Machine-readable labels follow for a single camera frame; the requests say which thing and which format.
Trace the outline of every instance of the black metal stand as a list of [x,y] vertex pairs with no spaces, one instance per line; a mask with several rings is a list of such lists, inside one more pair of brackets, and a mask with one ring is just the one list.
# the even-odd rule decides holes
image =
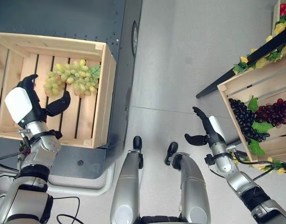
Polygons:
[[[254,64],[256,61],[264,57],[265,55],[269,54],[270,52],[274,51],[275,49],[281,47],[283,44],[286,44],[286,29],[282,31],[280,34],[275,36],[272,40],[270,40],[268,43],[260,47],[257,51],[252,53],[247,57],[248,59],[248,65]],[[233,68],[230,69],[228,72],[226,72],[224,75],[222,75],[220,78],[218,78],[216,81],[211,83],[208,87],[206,87],[204,90],[202,90],[200,93],[196,95],[196,98],[203,97],[210,92],[213,92],[217,90],[217,85],[225,82],[226,80],[233,77],[235,73],[233,72]]]

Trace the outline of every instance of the grape leaf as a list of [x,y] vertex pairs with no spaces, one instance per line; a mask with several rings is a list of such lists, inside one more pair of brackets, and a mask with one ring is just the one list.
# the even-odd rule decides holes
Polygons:
[[92,74],[93,78],[99,78],[100,77],[100,65],[98,64],[98,65],[91,67],[88,70],[88,72]]
[[249,150],[254,155],[264,155],[264,150],[261,149],[259,146],[258,141],[255,141],[254,139],[251,139],[251,143],[248,145]]
[[248,109],[252,110],[255,112],[258,109],[258,104],[257,104],[257,97],[252,96],[249,104],[248,104]]
[[257,123],[256,121],[253,122],[252,127],[258,133],[266,133],[269,129],[273,128],[273,126],[267,122]]

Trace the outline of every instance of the artificial grapes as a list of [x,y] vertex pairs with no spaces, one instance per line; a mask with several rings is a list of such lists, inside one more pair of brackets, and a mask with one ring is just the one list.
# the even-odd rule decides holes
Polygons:
[[65,88],[65,84],[72,84],[74,94],[83,98],[97,92],[99,77],[100,65],[89,68],[84,59],[72,64],[57,63],[55,70],[47,73],[43,87],[47,96],[54,97]]

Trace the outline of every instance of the white floor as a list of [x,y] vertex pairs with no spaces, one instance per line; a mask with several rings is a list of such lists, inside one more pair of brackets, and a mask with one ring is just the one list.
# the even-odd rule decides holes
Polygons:
[[[243,203],[224,179],[212,174],[204,163],[208,146],[193,147],[184,134],[204,134],[198,106],[217,116],[227,140],[237,137],[218,92],[202,99],[195,95],[228,71],[239,56],[265,42],[271,32],[272,8],[276,0],[143,0],[125,152],[132,140],[143,140],[144,169],[141,183],[141,215],[178,216],[180,173],[163,159],[170,142],[189,153],[198,163],[207,183],[213,224],[255,223]],[[117,181],[124,156],[117,161]],[[251,177],[260,171],[239,166]],[[68,179],[67,182],[100,185],[98,181]],[[286,209],[286,175],[272,173],[257,181]],[[78,218],[84,223],[109,223],[113,187],[100,197],[81,196]],[[55,201],[49,223],[56,214],[73,215],[76,202]]]

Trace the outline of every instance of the black cable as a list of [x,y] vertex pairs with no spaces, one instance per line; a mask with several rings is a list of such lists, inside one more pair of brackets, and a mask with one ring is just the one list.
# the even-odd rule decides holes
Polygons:
[[[2,156],[2,157],[0,157],[0,160],[4,160],[4,159],[7,159],[7,158],[10,158],[10,157],[13,157],[13,156],[20,155],[20,154],[22,154],[22,153],[25,153],[28,149],[29,149],[28,147],[25,147],[24,150],[22,150],[21,152],[17,152],[17,153],[13,153],[13,154],[9,154],[9,155]],[[1,163],[0,163],[0,167],[5,168],[5,169],[12,170],[12,171],[14,171],[14,172],[18,172],[18,171],[19,171],[18,169],[15,169],[15,168],[6,166],[6,165],[1,164]]]
[[274,168],[275,168],[275,163],[270,162],[270,161],[244,162],[244,161],[241,161],[241,159],[240,159],[239,155],[237,154],[237,152],[234,152],[234,155],[235,155],[237,161],[238,161],[239,163],[241,163],[241,164],[254,165],[254,164],[267,164],[267,163],[268,163],[268,164],[271,165],[271,168],[270,168],[269,170],[265,171],[263,174],[258,175],[258,176],[255,177],[255,178],[253,178],[253,181],[258,180],[260,177],[263,177],[264,175],[270,173],[270,172],[271,172],[272,170],[274,170]]
[[79,205],[80,205],[80,200],[79,200],[79,197],[76,197],[76,196],[71,196],[71,197],[54,197],[54,200],[57,200],[57,199],[66,199],[66,198],[76,198],[78,200],[78,209],[77,209],[77,212],[76,212],[76,215],[73,217],[73,216],[70,216],[70,215],[67,215],[67,214],[59,214],[57,215],[56,219],[58,221],[59,224],[63,224],[62,222],[60,222],[59,220],[59,217],[60,216],[64,216],[64,217],[68,217],[68,218],[72,218],[73,221],[71,224],[73,224],[74,221],[77,221],[78,223],[80,224],[84,224],[82,221],[80,221],[79,219],[77,219],[77,215],[78,215],[78,212],[79,212]]

